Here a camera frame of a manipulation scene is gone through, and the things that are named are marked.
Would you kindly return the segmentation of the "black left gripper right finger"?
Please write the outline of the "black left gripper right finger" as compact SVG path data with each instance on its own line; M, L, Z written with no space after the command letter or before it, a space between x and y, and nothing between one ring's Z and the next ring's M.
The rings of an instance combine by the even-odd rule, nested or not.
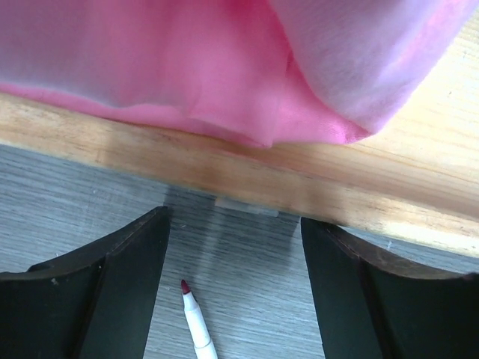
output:
M476 358L478 275L436 269L301 220L327 358Z

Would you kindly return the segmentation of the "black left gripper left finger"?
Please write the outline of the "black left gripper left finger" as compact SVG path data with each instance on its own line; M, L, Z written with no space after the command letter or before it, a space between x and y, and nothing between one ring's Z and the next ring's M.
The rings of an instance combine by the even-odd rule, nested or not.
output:
M3 358L142 358L171 213L125 227L20 273L1 274Z

